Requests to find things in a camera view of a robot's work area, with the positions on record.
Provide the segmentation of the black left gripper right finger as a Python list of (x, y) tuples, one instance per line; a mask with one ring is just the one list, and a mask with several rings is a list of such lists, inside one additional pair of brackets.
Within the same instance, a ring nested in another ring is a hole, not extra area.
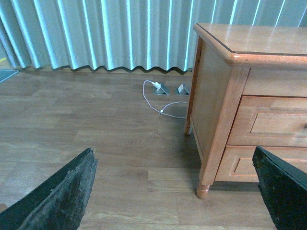
[(307, 228), (307, 174), (257, 146), (253, 166), (262, 199), (278, 230)]

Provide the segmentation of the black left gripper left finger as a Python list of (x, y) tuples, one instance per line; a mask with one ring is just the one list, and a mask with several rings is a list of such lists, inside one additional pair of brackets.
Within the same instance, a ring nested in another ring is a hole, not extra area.
[(2, 230), (76, 230), (91, 195), (97, 158), (85, 149), (0, 214)]

